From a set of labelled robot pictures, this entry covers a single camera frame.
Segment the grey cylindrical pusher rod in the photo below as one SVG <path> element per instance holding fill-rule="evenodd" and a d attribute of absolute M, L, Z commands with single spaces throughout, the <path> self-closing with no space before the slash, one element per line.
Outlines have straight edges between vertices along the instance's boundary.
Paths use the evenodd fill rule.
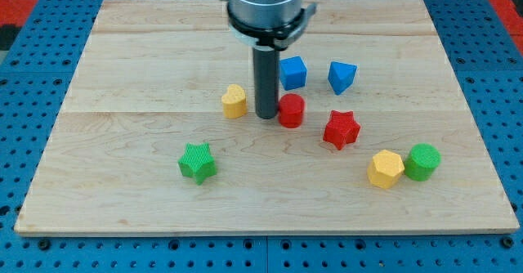
<path fill-rule="evenodd" d="M 255 112 L 261 119 L 272 119 L 279 108 L 279 52 L 253 48 Z"/>

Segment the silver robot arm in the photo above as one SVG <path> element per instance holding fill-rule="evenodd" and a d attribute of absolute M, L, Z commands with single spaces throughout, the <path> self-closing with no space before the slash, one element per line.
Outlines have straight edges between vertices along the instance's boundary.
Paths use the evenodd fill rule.
<path fill-rule="evenodd" d="M 255 113 L 274 118 L 279 109 L 279 54 L 305 32 L 316 3 L 302 0 L 228 0 L 235 37 L 252 48 Z"/>

